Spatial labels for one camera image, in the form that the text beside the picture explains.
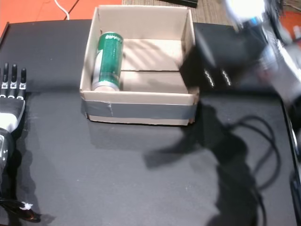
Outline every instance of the can lid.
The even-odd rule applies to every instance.
[[[110,86],[99,86],[96,89],[94,89],[94,91],[116,91],[114,88],[110,87]]]

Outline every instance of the green can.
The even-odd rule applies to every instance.
[[[123,38],[115,32],[102,34],[98,42],[92,90],[119,91]]]

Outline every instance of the black tabletop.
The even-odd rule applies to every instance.
[[[0,49],[1,65],[28,72],[15,185],[39,225],[249,226],[264,212],[269,226],[296,225],[278,98],[206,93],[184,128],[90,122],[79,95],[90,23],[12,24]]]

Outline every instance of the gray duct tape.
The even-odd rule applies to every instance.
[[[197,105],[111,104],[83,100],[88,115],[114,118],[178,119],[194,118]]]

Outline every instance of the open cardboard box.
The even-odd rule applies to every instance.
[[[124,38],[120,91],[92,91],[99,37]],[[80,93],[92,121],[187,125],[194,121],[198,89],[189,90],[179,68],[195,45],[191,11],[184,7],[95,8]]]

